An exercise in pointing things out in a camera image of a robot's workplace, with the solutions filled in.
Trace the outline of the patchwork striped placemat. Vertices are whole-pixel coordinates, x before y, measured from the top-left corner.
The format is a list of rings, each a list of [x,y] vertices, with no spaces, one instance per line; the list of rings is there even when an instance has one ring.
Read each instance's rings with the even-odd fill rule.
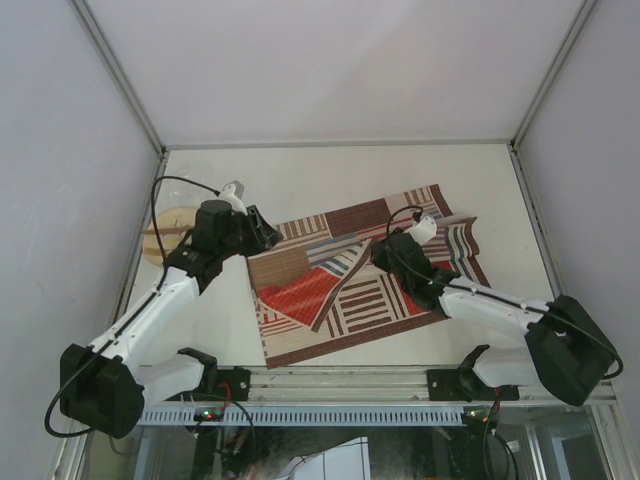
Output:
[[[455,214],[430,185],[277,225],[282,242],[248,260],[268,368],[284,367],[443,320],[419,308],[394,275],[376,268],[370,245],[408,228],[417,205],[438,225],[423,248],[432,265],[482,285],[475,219]]]

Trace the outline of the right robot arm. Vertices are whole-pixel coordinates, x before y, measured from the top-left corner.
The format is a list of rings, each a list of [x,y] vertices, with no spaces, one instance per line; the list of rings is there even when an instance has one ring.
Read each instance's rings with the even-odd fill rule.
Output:
[[[601,381],[623,371],[613,344],[573,297],[528,302],[479,285],[434,267],[421,245],[401,229],[372,244],[371,260],[396,276],[418,307],[523,339],[536,382],[566,404],[583,405]]]

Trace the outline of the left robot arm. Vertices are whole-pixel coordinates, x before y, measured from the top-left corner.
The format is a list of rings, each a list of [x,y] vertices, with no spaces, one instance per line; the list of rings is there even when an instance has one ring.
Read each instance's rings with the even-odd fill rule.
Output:
[[[51,404],[88,430],[120,439],[150,406],[185,392],[199,400],[214,396],[219,387],[214,356],[184,347],[154,366],[143,365],[144,357],[221,274],[227,259],[262,254],[281,240],[254,205],[203,202],[147,296],[88,346],[72,344],[63,352],[60,388]]]

